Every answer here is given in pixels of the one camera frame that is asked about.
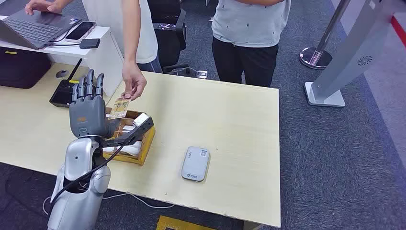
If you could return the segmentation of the person's left hand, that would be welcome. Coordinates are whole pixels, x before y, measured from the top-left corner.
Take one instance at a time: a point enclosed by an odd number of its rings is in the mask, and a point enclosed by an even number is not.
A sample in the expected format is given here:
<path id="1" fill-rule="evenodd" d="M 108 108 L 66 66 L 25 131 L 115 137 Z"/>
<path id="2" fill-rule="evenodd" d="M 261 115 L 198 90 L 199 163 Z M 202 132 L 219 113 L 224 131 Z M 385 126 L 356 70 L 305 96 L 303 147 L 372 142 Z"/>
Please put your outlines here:
<path id="1" fill-rule="evenodd" d="M 131 101 L 139 98 L 147 84 L 139 67 L 133 62 L 125 61 L 122 69 L 122 77 L 125 89 L 121 97 Z"/>

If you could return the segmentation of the person's right hand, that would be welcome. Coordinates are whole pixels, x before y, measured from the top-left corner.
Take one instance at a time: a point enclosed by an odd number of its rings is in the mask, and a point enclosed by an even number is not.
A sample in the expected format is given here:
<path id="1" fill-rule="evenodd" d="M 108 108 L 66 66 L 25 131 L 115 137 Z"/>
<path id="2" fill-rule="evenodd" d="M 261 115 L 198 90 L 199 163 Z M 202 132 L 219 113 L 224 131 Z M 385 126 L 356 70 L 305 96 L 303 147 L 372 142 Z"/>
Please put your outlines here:
<path id="1" fill-rule="evenodd" d="M 24 11 L 27 15 L 34 15 L 34 11 L 61 13 L 64 6 L 63 0 L 30 0 L 26 4 Z"/>

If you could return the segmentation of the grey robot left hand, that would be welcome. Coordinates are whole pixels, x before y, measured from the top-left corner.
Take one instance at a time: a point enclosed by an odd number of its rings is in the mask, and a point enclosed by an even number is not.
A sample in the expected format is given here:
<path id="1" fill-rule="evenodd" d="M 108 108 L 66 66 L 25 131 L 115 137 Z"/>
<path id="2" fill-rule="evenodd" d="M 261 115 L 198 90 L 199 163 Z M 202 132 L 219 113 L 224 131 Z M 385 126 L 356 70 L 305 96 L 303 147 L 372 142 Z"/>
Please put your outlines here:
<path id="1" fill-rule="evenodd" d="M 79 83 L 72 87 L 69 105 L 70 128 L 74 136 L 87 135 L 112 138 L 118 128 L 119 120 L 109 120 L 106 116 L 106 104 L 103 99 L 104 74 L 94 80 L 94 70 L 80 78 Z"/>

